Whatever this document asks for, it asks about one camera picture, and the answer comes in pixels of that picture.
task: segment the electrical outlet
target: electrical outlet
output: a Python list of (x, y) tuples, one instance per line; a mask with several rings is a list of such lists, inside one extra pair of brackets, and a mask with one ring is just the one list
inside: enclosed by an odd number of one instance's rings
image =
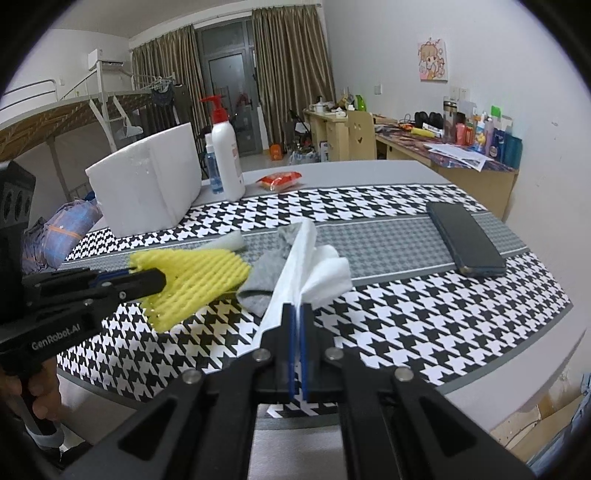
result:
[(460, 99), (460, 89), (458, 87), (449, 87), (449, 98), (450, 100)]
[(459, 99), (469, 102), (470, 101), (470, 89), (469, 88), (460, 88)]

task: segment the ceiling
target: ceiling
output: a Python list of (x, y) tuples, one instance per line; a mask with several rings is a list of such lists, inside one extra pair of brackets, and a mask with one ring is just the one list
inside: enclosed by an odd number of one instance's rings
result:
[(237, 0), (79, 0), (54, 28), (131, 38), (147, 28)]

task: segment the floor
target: floor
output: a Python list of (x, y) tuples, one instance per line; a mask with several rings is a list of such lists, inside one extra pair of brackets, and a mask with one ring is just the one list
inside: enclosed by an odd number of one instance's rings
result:
[(263, 168), (284, 167), (287, 165), (287, 155), (283, 160), (271, 160), (268, 153), (259, 153), (256, 155), (247, 155), (240, 158), (242, 171), (262, 170)]

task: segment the wall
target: wall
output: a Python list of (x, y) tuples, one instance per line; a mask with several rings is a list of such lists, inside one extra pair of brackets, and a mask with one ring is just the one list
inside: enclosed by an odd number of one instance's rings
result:
[[(568, 292), (569, 317), (588, 325), (591, 98), (544, 27), (513, 0), (324, 0), (324, 10), (337, 91), (360, 93), (370, 111), (440, 112), (457, 85), (470, 89), (479, 109), (499, 105), (515, 119), (524, 151), (508, 225)], [(446, 41), (448, 84), (418, 79), (417, 43), (429, 37)], [(375, 96), (380, 83), (383, 95)], [(567, 367), (571, 393), (585, 371), (589, 335)]]
[[(59, 98), (65, 95), (74, 85), (87, 74), (88, 54), (96, 48), (102, 48), (105, 55), (114, 60), (129, 62), (129, 39), (105, 35), (97, 32), (81, 30), (50, 29), (45, 36), (31, 50), (31, 53), (21, 65), (7, 90), (36, 82), (38, 80), (54, 79), (57, 83)], [(131, 65), (124, 65), (126, 71), (131, 71)], [(116, 92), (131, 90), (131, 80), (122, 73), (105, 72), (105, 89)], [(96, 93), (98, 86), (96, 75), (87, 82), (88, 93)], [(47, 92), (53, 89), (50, 83), (29, 87), (19, 92), (10, 93), (2, 98), (0, 106), (13, 103), (27, 96)], [(80, 95), (86, 95), (84, 84), (78, 88)], [(12, 106), (0, 112), (0, 123), (20, 113), (56, 101), (55, 95), (44, 95), (35, 99)]]
[[(85, 170), (109, 155), (111, 149), (102, 128), (94, 123), (57, 137), (56, 153), (69, 191), (88, 182)], [(40, 216), (49, 219), (67, 201), (49, 147), (43, 143), (23, 153), (16, 161), (37, 178), (30, 224)]]

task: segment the anime poster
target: anime poster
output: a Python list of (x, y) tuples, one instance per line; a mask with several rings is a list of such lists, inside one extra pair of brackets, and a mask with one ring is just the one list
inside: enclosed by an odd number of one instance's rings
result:
[(447, 81), (447, 53), (441, 38), (419, 42), (418, 75), (421, 80)]

